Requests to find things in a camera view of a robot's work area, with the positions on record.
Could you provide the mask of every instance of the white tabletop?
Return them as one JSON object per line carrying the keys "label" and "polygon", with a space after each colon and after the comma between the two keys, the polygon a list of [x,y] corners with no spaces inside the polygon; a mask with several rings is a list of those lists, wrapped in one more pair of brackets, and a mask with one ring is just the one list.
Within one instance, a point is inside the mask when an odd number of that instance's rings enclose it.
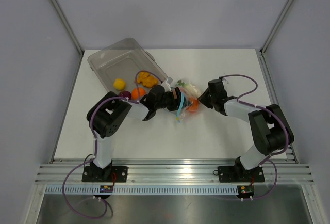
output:
{"label": "white tabletop", "polygon": [[[84,158],[93,151],[87,112],[106,90],[89,67],[87,58],[97,52],[85,51],[55,158]],[[253,49],[148,50],[156,63],[174,82],[188,77],[203,92],[207,82],[226,74],[245,74],[259,83],[243,99],[269,105],[270,99]],[[244,78],[229,78],[228,95],[238,96],[254,87]],[[117,159],[223,159],[237,158],[253,144],[250,125],[202,106],[195,115],[177,123],[173,114],[158,110],[150,121],[126,118],[116,132],[113,158]]]}

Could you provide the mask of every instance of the orange fruit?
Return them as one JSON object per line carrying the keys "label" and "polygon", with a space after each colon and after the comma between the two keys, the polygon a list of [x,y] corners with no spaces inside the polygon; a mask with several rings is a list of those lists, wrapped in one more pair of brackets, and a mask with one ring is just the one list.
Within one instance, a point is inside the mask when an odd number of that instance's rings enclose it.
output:
{"label": "orange fruit", "polygon": [[189,98],[189,102],[191,103],[191,105],[187,108],[187,111],[189,113],[196,112],[198,110],[198,105],[199,105],[198,100],[194,98]]}
{"label": "orange fruit", "polygon": [[[146,91],[142,87],[139,87],[139,90],[140,90],[140,97],[142,98],[146,94]],[[139,99],[139,94],[138,94],[137,88],[134,88],[132,91],[132,99],[133,100]]]}

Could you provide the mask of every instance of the black mounting plate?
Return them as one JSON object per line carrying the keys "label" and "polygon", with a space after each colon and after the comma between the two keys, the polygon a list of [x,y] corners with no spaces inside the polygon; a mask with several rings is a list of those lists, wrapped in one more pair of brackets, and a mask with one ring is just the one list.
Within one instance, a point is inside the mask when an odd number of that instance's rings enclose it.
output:
{"label": "black mounting plate", "polygon": [[96,173],[92,170],[92,167],[85,166],[84,172],[82,174],[82,180],[85,183],[97,183],[97,182],[112,182],[112,174],[116,175],[116,183],[126,183],[127,181],[127,173],[128,167],[127,166],[112,166],[110,176],[103,180],[99,178]]}
{"label": "black mounting plate", "polygon": [[265,181],[262,167],[256,167],[242,178],[239,178],[235,173],[234,166],[218,167],[218,177],[220,183],[251,183],[252,176],[254,176],[254,182],[256,183],[263,183]]}

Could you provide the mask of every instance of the purple cable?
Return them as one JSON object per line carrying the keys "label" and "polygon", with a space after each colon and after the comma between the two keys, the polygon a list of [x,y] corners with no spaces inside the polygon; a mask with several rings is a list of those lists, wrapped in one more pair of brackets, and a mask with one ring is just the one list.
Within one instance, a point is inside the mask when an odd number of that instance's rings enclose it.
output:
{"label": "purple cable", "polygon": [[261,106],[259,106],[259,105],[250,104],[250,103],[248,103],[248,102],[244,102],[244,101],[240,100],[241,97],[246,96],[246,95],[248,95],[248,94],[250,94],[250,93],[252,93],[252,92],[254,92],[254,91],[257,90],[257,88],[258,88],[258,83],[257,83],[253,78],[251,78],[251,77],[249,77],[249,76],[246,76],[246,75],[243,75],[243,74],[229,74],[229,75],[222,76],[221,78],[234,77],[234,76],[248,78],[248,79],[250,79],[251,81],[253,81],[254,84],[255,84],[255,87],[254,87],[253,90],[248,91],[248,92],[246,92],[246,93],[243,93],[243,94],[239,95],[239,96],[237,97],[237,102],[239,102],[239,103],[241,103],[241,104],[244,104],[244,105],[247,105],[247,106],[249,106],[249,107],[258,108],[258,109],[262,109],[262,110],[266,111],[269,115],[271,115],[271,116],[272,116],[272,117],[273,117],[273,118],[279,123],[280,127],[282,128],[282,130],[283,130],[283,132],[284,132],[284,136],[285,136],[285,145],[284,145],[284,148],[283,148],[281,151],[279,151],[279,152],[272,153],[271,155],[267,156],[266,159],[264,159],[264,160],[260,163],[260,164],[263,164],[267,159],[269,159],[270,156],[274,156],[274,155],[279,155],[279,154],[285,153],[285,151],[288,149],[288,146],[289,146],[289,135],[288,135],[288,132],[287,132],[287,130],[286,130],[284,124],[282,123],[282,121],[280,120],[280,118],[279,118],[277,115],[275,115],[275,114],[272,113],[270,110],[268,110],[268,109],[266,109],[266,108],[264,108],[264,107],[261,107]]}
{"label": "purple cable", "polygon": [[[86,201],[89,201],[89,200],[98,200],[98,198],[93,198],[93,197],[89,197],[89,198],[85,198],[85,199],[82,199],[80,202],[78,202],[77,204],[75,204],[73,207],[78,207],[80,206],[82,203],[86,202]],[[111,207],[111,205],[107,202],[107,205],[109,207],[109,209],[111,210],[111,216],[113,216],[113,209]],[[65,211],[64,213],[62,214],[59,214],[59,215],[54,215],[55,217],[59,217],[59,216],[62,216],[62,215],[65,215],[67,214],[68,212],[70,212],[71,209],[68,209],[67,211]]]}
{"label": "purple cable", "polygon": [[140,89],[139,89],[139,85],[138,85],[138,76],[140,73],[149,73],[149,74],[153,75],[156,79],[158,79],[159,82],[161,82],[161,79],[152,72],[149,72],[147,70],[141,70],[141,71],[137,72],[137,74],[135,75],[135,85],[136,85],[136,89],[138,89],[139,101],[141,100]]}
{"label": "purple cable", "polygon": [[260,197],[255,197],[255,198],[253,198],[254,200],[260,200],[260,199],[262,199],[262,198],[265,198],[265,197],[269,196],[269,194],[270,194],[271,192],[273,192],[273,190],[275,189],[275,186],[277,185],[278,172],[277,172],[277,167],[276,167],[275,163],[272,162],[272,161],[269,160],[269,159],[267,159],[265,162],[269,162],[269,163],[271,163],[271,164],[274,166],[274,170],[275,170],[275,181],[274,181],[274,184],[273,184],[272,188],[271,188],[267,193],[265,193],[264,195],[262,195],[262,196],[260,196]]}
{"label": "purple cable", "polygon": [[68,201],[67,196],[65,195],[65,183],[67,182],[69,176],[70,176],[70,175],[71,175],[76,169],[78,169],[80,166],[83,166],[83,165],[85,165],[85,164],[88,164],[88,163],[92,162],[94,159],[95,159],[95,158],[92,158],[92,159],[90,159],[89,161],[84,162],[84,163],[82,163],[82,164],[76,166],[75,168],[73,168],[73,169],[68,173],[68,175],[65,177],[65,179],[64,179],[64,181],[63,181],[63,184],[62,184],[62,194],[63,194],[64,200],[65,200],[65,202],[67,203],[68,207],[69,207],[74,213],[76,213],[76,214],[78,214],[78,215],[81,215],[82,217],[85,217],[85,218],[87,218],[87,219],[92,219],[92,220],[100,219],[100,218],[102,218],[103,216],[105,216],[105,214],[107,213],[107,210],[108,210],[107,202],[106,202],[105,200],[103,200],[103,199],[100,199],[100,200],[104,203],[104,206],[105,206],[105,209],[104,209],[103,214],[101,214],[101,215],[99,215],[99,216],[89,216],[89,215],[84,215],[84,214],[80,213],[79,211],[77,211],[76,209],[74,209],[74,208],[70,205],[70,202]]}

